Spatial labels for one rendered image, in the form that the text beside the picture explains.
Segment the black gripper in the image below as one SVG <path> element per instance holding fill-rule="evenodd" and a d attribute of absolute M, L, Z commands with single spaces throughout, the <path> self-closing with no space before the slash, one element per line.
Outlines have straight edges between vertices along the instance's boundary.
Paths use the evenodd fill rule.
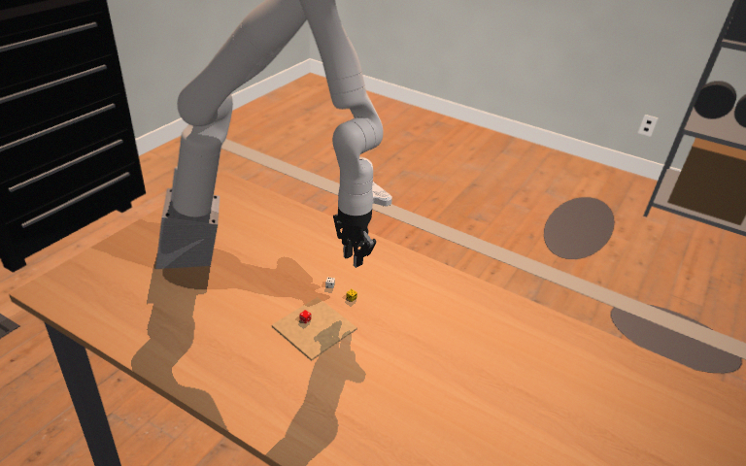
<path fill-rule="evenodd" d="M 344 258 L 353 256 L 354 247 L 355 268 L 363 264 L 363 257 L 369 255 L 377 243 L 375 239 L 371 240 L 368 235 L 368 223 L 371 218 L 372 210 L 362 216 L 350 216 L 341 212 L 339 208 L 338 214 L 333 216 L 337 237 L 342 240 Z M 358 247 L 360 247 L 360 250 Z"/>

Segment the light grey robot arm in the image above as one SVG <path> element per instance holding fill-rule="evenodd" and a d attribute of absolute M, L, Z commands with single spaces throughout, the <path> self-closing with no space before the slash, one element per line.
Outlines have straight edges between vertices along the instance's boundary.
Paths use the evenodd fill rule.
<path fill-rule="evenodd" d="M 384 131 L 335 0 L 265 0 L 241 21 L 178 97 L 180 117 L 188 123 L 181 135 L 171 192 L 173 207 L 180 214 L 211 212 L 221 146 L 232 115 L 231 93 L 264 70 L 306 20 L 334 107 L 353 108 L 354 118 L 338 125 L 332 137 L 340 168 L 338 208 L 344 214 L 362 216 L 373 204 L 391 205 L 391 195 L 373 182 L 371 161 L 360 157 L 381 144 Z"/>

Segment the tan flat mat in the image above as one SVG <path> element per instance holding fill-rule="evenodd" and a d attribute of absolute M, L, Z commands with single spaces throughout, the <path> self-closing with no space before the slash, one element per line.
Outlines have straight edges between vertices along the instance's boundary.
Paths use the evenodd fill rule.
<path fill-rule="evenodd" d="M 299 314 L 305 310 L 311 313 L 307 323 L 299 320 Z M 273 323 L 272 327 L 311 360 L 357 330 L 318 297 Z"/>

